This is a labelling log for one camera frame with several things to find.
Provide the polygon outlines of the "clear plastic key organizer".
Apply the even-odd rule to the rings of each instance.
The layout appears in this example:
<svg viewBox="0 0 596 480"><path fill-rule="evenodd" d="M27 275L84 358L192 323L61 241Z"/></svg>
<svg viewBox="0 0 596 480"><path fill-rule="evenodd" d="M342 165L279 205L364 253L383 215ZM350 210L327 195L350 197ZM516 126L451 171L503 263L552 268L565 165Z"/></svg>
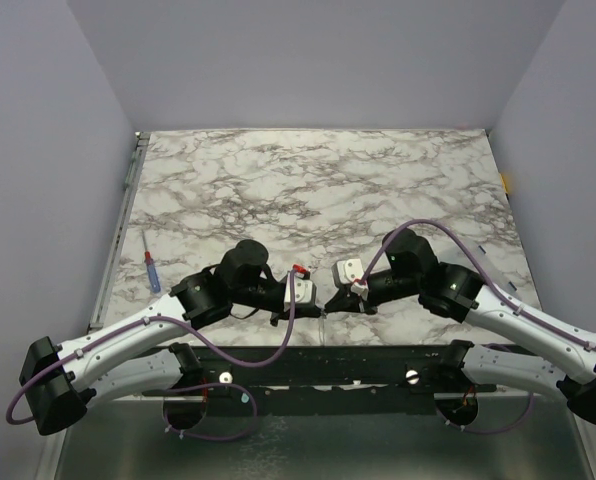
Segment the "clear plastic key organizer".
<svg viewBox="0 0 596 480"><path fill-rule="evenodd" d="M325 314L318 318L318 338L321 346L325 346L327 342L326 320L327 316Z"/></svg>

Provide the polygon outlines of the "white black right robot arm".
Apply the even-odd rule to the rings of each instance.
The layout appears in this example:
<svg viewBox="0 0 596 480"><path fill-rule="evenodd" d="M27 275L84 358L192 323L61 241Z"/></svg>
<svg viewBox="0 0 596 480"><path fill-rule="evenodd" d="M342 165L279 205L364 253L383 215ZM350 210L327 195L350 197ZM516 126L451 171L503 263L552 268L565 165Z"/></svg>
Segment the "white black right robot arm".
<svg viewBox="0 0 596 480"><path fill-rule="evenodd" d="M438 317L488 330L527 351L499 353L454 341L437 367L445 389L491 384L553 395L596 425L596 333L513 297L478 265L439 261L427 239L409 228L387 234L380 252L390 267L377 273L364 269L358 258L334 264L337 292L326 302L326 312L374 315L381 304L417 297Z"/></svg>

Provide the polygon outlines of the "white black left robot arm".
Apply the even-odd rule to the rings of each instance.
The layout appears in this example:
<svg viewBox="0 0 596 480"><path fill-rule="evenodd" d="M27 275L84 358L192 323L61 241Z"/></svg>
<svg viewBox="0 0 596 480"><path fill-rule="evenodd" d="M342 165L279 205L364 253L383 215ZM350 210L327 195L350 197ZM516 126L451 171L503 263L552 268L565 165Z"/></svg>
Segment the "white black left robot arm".
<svg viewBox="0 0 596 480"><path fill-rule="evenodd" d="M134 393L184 395L198 385L193 354L177 338L230 316L236 305L294 323L317 318L317 288L308 270L293 266L276 279L269 254L246 239L221 261L183 278L169 293L110 327L74 340L44 336L27 350L16 397L27 402L39 434L52 435L81 420L89 407Z"/></svg>

